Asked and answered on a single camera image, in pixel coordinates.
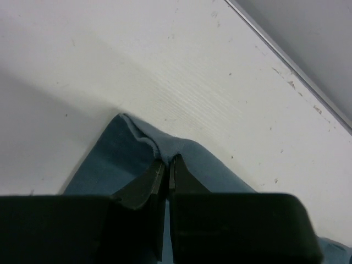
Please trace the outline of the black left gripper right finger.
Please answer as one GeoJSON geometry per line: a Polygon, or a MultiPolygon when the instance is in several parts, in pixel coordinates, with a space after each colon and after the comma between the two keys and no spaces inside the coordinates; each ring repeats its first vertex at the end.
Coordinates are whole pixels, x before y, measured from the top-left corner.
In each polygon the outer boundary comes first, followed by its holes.
{"type": "Polygon", "coordinates": [[[169,176],[175,263],[321,263],[298,198],[280,193],[209,191],[175,156],[169,176]]]}

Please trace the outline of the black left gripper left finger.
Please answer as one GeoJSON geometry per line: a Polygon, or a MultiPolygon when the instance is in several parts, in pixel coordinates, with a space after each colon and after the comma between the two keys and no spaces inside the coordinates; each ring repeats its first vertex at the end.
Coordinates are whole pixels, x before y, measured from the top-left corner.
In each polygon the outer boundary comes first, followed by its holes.
{"type": "Polygon", "coordinates": [[[1,263],[157,263],[162,258],[160,160],[112,195],[1,197],[1,263]]]}

